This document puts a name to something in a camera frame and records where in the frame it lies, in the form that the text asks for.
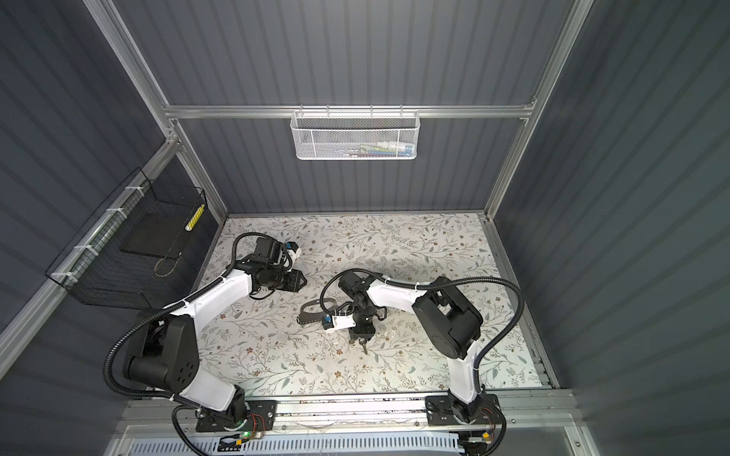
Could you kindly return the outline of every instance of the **enclosure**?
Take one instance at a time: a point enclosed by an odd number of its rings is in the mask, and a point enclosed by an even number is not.
[[[0,453],[186,454],[174,404],[114,393],[102,363],[259,232],[301,247],[307,284],[198,328],[196,368],[277,404],[231,454],[466,452],[475,425],[429,417],[453,379],[420,315],[378,313],[366,344],[300,324],[348,268],[519,284],[518,325],[477,367],[504,412],[479,428],[500,429],[495,455],[727,454],[729,15],[0,0]],[[479,347],[521,309],[501,285],[460,290]],[[129,369],[112,367],[143,387]],[[228,454],[196,421],[191,441]]]

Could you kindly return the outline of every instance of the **red wire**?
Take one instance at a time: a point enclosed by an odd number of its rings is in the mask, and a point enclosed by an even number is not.
[[[264,427],[266,427],[266,423],[264,422],[264,417],[262,417],[261,415],[253,414],[253,413],[251,415],[253,416],[253,426],[254,426],[254,428],[256,428],[256,417],[261,418],[261,425],[264,426]]]
[[[492,420],[490,420],[489,417],[484,413],[485,411],[488,411],[490,415],[492,415],[492,411],[490,409],[482,408],[482,415],[484,416],[484,418],[487,419],[487,421],[489,421],[489,425],[492,427],[489,432],[494,432],[494,430],[496,429],[496,426],[494,424],[492,424]]]

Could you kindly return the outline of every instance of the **table surface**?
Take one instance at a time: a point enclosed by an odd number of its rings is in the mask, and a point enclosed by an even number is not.
[[[309,281],[296,294],[243,298],[201,332],[201,365],[240,384],[247,395],[448,389],[446,358],[432,347],[415,315],[390,309],[385,321],[375,322],[377,333],[365,354],[347,343],[347,331],[325,333],[317,323],[300,326],[299,307],[317,298],[335,274],[355,266],[410,282],[499,275],[476,214],[252,217],[226,221],[202,283],[225,269],[234,237],[246,231],[299,243],[302,256],[294,267]],[[239,258],[253,251],[254,241],[240,242]],[[498,285],[461,290],[485,318],[481,347],[512,317],[509,298]],[[345,302],[336,286],[328,297]],[[541,385],[519,327],[487,354],[480,373],[490,389]]]

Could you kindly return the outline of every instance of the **black wire basket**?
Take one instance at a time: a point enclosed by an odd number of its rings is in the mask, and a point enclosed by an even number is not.
[[[188,247],[206,207],[201,188],[145,180],[119,208],[107,209],[88,242],[69,243],[46,276],[82,304],[160,309],[193,286]],[[61,258],[65,252],[71,260]]]

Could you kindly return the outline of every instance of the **wire mesh basket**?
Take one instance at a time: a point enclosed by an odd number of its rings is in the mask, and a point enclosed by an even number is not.
[[[412,160],[420,118],[291,115],[296,157],[302,160]]]
[[[61,255],[46,276],[82,304],[160,309],[189,294],[189,240],[206,204],[202,189],[145,180],[84,245]]]

